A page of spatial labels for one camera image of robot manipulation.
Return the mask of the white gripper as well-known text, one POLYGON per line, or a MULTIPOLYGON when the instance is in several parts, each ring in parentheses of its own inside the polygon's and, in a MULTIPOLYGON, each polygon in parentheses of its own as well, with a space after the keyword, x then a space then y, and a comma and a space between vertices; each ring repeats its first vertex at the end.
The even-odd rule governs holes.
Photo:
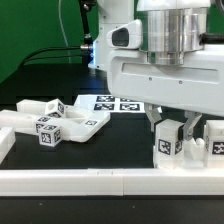
POLYGON ((185 110, 183 139, 191 140, 201 113, 224 116, 224 49, 187 53, 180 66, 150 64, 138 50, 114 50, 107 83, 112 95, 145 102, 152 132, 162 120, 159 106, 185 110))

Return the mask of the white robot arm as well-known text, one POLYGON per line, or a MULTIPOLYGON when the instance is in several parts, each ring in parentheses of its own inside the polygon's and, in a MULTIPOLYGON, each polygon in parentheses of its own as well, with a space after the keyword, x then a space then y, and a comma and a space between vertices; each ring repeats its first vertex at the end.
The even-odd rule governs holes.
POLYGON ((224 35, 209 34, 212 0, 81 0, 98 7, 99 35, 87 47, 109 92, 141 101, 149 120, 160 106, 181 109, 182 137, 203 114, 224 117, 224 35))

